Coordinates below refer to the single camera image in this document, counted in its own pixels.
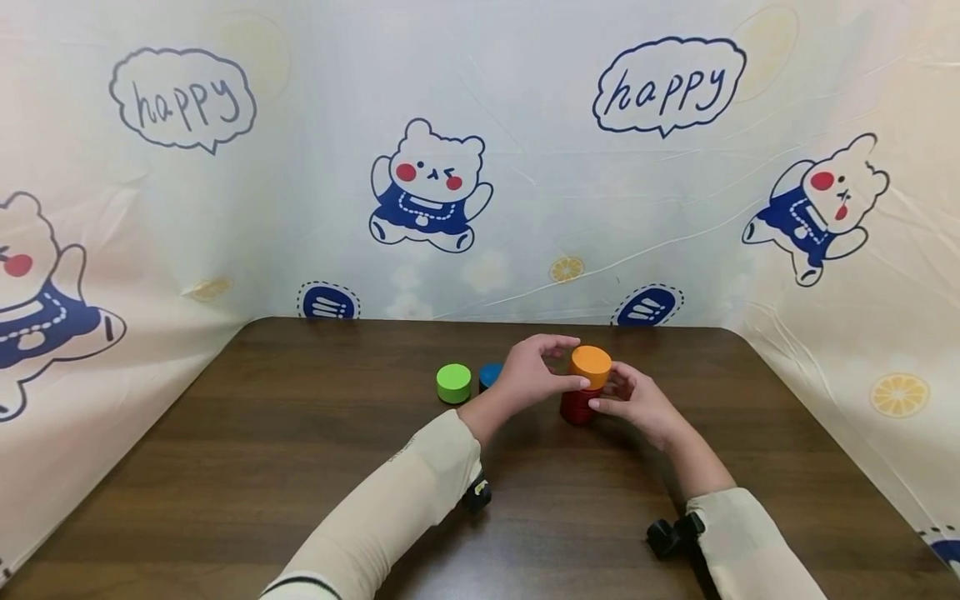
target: black clip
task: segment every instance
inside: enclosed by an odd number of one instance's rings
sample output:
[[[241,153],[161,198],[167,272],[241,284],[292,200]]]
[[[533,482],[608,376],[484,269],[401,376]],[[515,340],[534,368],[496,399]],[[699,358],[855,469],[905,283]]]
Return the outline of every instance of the black clip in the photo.
[[[661,518],[647,528],[647,544],[657,559],[663,561],[688,550],[706,530],[696,513],[681,517],[673,527]]]
[[[487,481],[483,471],[480,471],[480,476],[474,479],[470,487],[467,488],[467,493],[464,494],[461,504],[471,515],[476,515],[490,504],[492,499],[490,482]]]

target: white backdrop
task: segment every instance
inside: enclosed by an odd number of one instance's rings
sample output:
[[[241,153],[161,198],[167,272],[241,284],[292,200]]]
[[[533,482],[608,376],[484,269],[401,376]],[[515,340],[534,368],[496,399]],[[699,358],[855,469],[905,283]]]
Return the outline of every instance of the white backdrop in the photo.
[[[726,327],[960,565],[958,21],[4,3],[0,586],[269,315]]]

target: bear ear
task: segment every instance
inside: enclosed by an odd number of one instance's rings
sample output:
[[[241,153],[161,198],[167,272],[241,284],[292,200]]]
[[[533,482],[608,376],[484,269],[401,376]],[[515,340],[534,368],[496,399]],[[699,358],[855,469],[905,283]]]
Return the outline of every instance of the bear ear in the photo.
[[[882,196],[890,189],[890,176],[887,175],[886,171],[874,172],[874,176],[871,179],[874,182],[874,197]]]
[[[467,148],[471,154],[482,155],[483,151],[487,149],[487,144],[476,135],[471,135],[464,140],[464,147]]]
[[[858,154],[868,155],[876,147],[876,136],[872,133],[864,133],[850,143],[850,149]]]
[[[40,201],[27,192],[17,192],[13,194],[9,200],[0,204],[0,207],[6,208],[16,214],[35,216],[40,214]]]
[[[407,130],[404,132],[404,136],[407,138],[411,137],[426,137],[433,133],[433,128],[430,127],[430,122],[426,119],[414,119],[410,123],[407,123]]]

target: lemon slice print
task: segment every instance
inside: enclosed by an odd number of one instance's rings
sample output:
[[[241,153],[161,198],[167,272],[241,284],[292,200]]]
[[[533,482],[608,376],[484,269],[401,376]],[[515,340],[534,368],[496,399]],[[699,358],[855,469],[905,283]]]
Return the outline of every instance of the lemon slice print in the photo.
[[[190,296],[193,300],[199,302],[210,302],[211,300],[216,300],[221,297],[232,287],[232,281],[226,277],[217,277],[216,279],[201,281],[195,285],[193,291],[190,292]]]
[[[893,419],[912,417],[930,398],[930,386],[916,375],[894,372],[881,377],[870,391],[870,401],[881,414]]]
[[[731,37],[747,53],[747,69],[733,101],[753,100],[780,76],[793,55],[800,19],[793,9],[771,6],[740,24]]]
[[[226,12],[212,19],[215,54],[239,64],[258,104],[276,100],[290,78],[290,48],[279,26],[257,12]]]
[[[584,274],[584,261],[576,256],[564,256],[550,267],[550,278],[567,283]]]

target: blue overalls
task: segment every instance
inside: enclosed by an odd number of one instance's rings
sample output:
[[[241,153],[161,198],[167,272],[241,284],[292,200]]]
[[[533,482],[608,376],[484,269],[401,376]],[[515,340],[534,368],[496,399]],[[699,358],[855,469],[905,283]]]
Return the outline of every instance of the blue overalls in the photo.
[[[38,301],[42,306],[40,310],[12,321],[0,321],[0,369],[42,356],[100,325],[100,310],[68,298],[50,281],[43,284],[40,293],[31,301]],[[23,336],[39,335],[43,336],[39,345],[24,350],[19,348]]]
[[[373,216],[392,225],[415,229],[421,233],[458,235],[469,229],[464,209],[466,200],[441,204],[434,208],[414,204],[410,202],[410,198],[416,197],[404,192],[396,183],[391,183],[387,191],[377,196],[380,207],[373,212]]]
[[[756,217],[789,237],[797,250],[806,254],[807,264],[822,268],[827,248],[837,235],[811,218],[807,212],[809,209],[816,210],[800,185],[771,199],[770,205],[759,211]],[[798,228],[806,231],[805,237],[797,235]]]

